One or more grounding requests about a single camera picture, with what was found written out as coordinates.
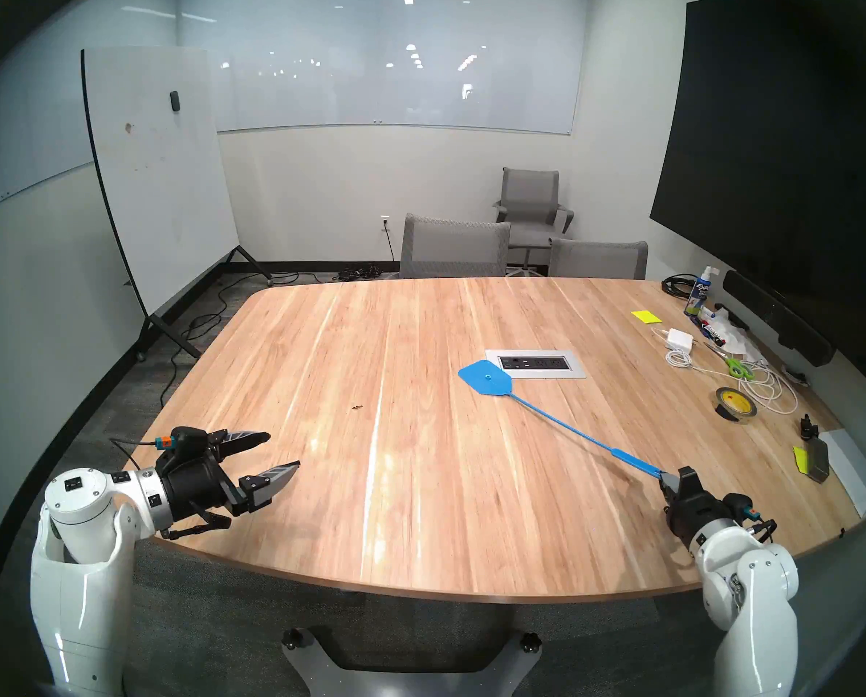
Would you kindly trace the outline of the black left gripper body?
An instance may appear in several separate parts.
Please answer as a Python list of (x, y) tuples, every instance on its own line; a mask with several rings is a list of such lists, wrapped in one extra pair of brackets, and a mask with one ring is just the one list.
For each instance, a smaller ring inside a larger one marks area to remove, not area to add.
[[(171, 511), (171, 523), (197, 516), (202, 524), (182, 530), (160, 530), (161, 537), (169, 541), (207, 531), (227, 530), (232, 518), (248, 511), (248, 498), (240, 488), (229, 481), (210, 451), (187, 460), (178, 460), (174, 450), (161, 453), (156, 461), (156, 473)], [(213, 513), (213, 508), (227, 508), (231, 517)]]

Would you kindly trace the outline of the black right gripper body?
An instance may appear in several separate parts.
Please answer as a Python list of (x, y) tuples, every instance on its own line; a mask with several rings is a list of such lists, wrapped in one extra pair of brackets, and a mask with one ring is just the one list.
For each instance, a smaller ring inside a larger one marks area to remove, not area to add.
[(680, 492), (675, 504), (670, 508), (665, 505), (664, 513), (669, 530), (685, 548), (694, 551), (696, 548), (692, 545), (702, 543), (699, 538), (702, 530), (712, 534), (714, 530), (738, 526), (729, 507), (702, 487), (693, 468), (684, 466), (677, 476)]

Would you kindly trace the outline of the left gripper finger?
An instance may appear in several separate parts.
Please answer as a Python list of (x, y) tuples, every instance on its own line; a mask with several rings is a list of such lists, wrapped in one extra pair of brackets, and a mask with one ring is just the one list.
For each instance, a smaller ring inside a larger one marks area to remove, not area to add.
[(239, 488), (244, 494), (245, 510), (254, 513), (268, 506), (272, 498), (287, 486), (300, 465), (299, 461), (293, 461), (274, 466), (257, 475), (240, 478)]
[(210, 433), (210, 450), (214, 456), (231, 456), (249, 451), (270, 439), (271, 435), (266, 431), (230, 432), (224, 428)]

